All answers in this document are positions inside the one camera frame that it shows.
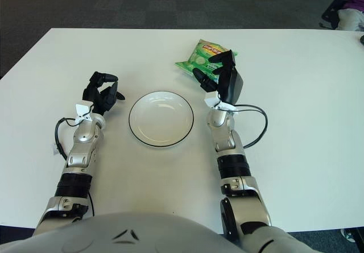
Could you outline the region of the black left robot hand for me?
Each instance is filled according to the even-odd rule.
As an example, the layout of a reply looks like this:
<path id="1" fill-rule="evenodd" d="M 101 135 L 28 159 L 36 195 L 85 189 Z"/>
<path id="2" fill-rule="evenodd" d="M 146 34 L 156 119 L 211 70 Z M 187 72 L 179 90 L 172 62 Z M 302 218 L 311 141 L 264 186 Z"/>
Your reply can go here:
<path id="1" fill-rule="evenodd" d="M 106 82 L 112 82 L 101 92 L 99 88 Z M 88 86 L 84 89 L 82 99 L 93 103 L 92 112 L 104 115 L 109 111 L 117 100 L 125 100 L 125 96 L 118 91 L 118 77 L 112 74 L 94 72 L 89 80 Z"/>

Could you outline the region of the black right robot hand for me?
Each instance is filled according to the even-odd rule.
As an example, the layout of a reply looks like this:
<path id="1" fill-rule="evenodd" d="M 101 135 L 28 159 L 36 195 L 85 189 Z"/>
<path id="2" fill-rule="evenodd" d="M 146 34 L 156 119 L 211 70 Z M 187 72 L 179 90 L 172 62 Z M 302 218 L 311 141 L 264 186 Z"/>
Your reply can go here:
<path id="1" fill-rule="evenodd" d="M 224 103 L 235 105 L 238 101 L 243 79 L 235 67 L 235 56 L 232 50 L 216 54 L 208 58 L 210 63 L 221 64 L 212 71 L 218 76 L 218 81 L 213 81 L 206 73 L 198 68 L 193 69 L 193 75 L 200 83 L 200 87 L 207 93 L 217 91 L 220 100 Z"/>

